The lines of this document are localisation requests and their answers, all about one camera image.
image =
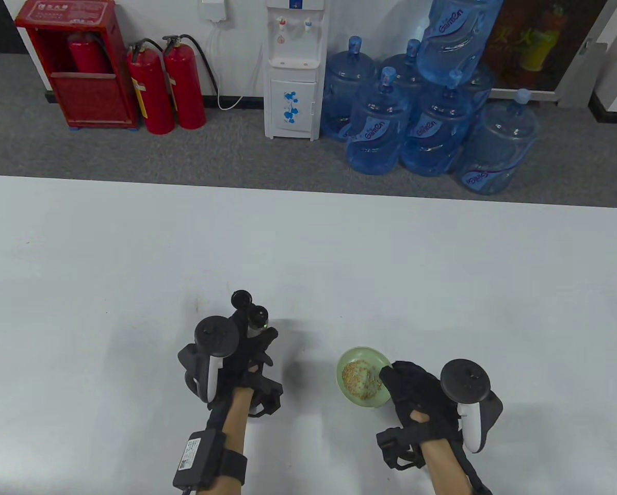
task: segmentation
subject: water jug cap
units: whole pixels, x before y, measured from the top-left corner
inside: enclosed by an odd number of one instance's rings
[[[419,47],[421,46],[421,42],[419,40],[409,40],[407,42],[407,56],[412,57],[413,59],[419,54]]]
[[[351,54],[358,54],[358,52],[361,51],[361,38],[358,36],[350,36],[349,42],[348,42],[348,51]]]
[[[459,71],[458,69],[453,69],[452,71],[448,73],[447,87],[449,89],[455,89],[458,87],[461,80],[462,80],[462,71]]]
[[[520,105],[526,105],[531,101],[531,92],[528,89],[518,89],[515,93],[515,101]]]
[[[394,68],[383,68],[382,69],[382,85],[390,86],[396,78],[396,69]]]

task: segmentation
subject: sticker label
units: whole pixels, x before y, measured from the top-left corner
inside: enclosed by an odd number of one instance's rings
[[[190,467],[193,465],[193,458],[196,457],[196,452],[198,451],[198,445],[200,443],[200,438],[193,438],[187,442],[185,452],[183,453],[183,459],[181,459],[181,463],[178,465],[178,471],[182,471],[183,469],[190,469]]]
[[[434,29],[434,36],[445,36],[459,30],[471,12],[470,8],[462,5],[447,3],[442,11],[441,18]]]
[[[442,123],[443,122],[437,120],[436,118],[422,113],[421,118],[419,118],[419,122],[408,130],[407,135],[408,137],[426,139],[426,137],[434,136],[441,127]]]
[[[346,123],[346,125],[344,125],[343,128],[339,130],[338,132],[339,138],[346,139],[348,137],[348,131],[350,130],[351,127],[352,127],[351,123]]]
[[[96,0],[37,0],[26,19],[44,24],[97,26],[107,5],[107,2]]]
[[[141,97],[141,92],[145,91],[145,86],[141,85],[137,82],[136,79],[132,78],[132,84],[134,85],[134,92],[137,94],[137,100],[139,101],[139,108],[141,109],[141,115],[144,119],[148,118],[148,113],[146,113],[145,105],[143,104],[143,98]]]
[[[356,136],[349,136],[348,142],[374,141],[375,139],[380,139],[386,134],[390,123],[389,120],[366,117],[366,125],[363,126],[363,130]]]
[[[474,98],[473,98],[474,106],[478,106],[482,102],[487,100],[488,97],[490,97],[490,93],[492,93],[492,89],[488,89],[486,91],[479,91],[478,93],[474,94]]]
[[[499,170],[499,172],[474,170],[473,172],[467,172],[466,174],[462,175],[462,183],[469,189],[473,189],[474,191],[480,191],[488,182],[493,181],[500,175],[506,175],[509,172],[513,173],[515,168],[516,167],[506,168],[504,170]]]
[[[176,85],[176,80],[169,76],[169,82],[171,83],[171,100],[173,101],[173,108],[178,111],[178,104],[176,103],[176,95],[173,94],[173,87]]]

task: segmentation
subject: white water dispenser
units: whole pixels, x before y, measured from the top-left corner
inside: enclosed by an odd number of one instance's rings
[[[327,0],[266,0],[265,135],[320,135],[327,61]]]

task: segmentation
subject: blue flower decal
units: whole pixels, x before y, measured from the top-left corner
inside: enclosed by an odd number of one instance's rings
[[[284,122],[285,123],[295,123],[295,116],[299,115],[299,109],[295,108],[295,103],[299,103],[299,99],[296,98],[297,93],[295,91],[285,92],[283,97],[286,99],[286,104],[283,109],[285,112],[283,113]]]

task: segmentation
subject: red cabinet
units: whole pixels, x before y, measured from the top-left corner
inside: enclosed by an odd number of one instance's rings
[[[112,0],[27,0],[15,23],[26,28],[68,125],[139,127],[127,49]],[[78,69],[85,64],[75,62],[70,50],[78,32],[98,43],[97,52],[112,71],[86,73]]]

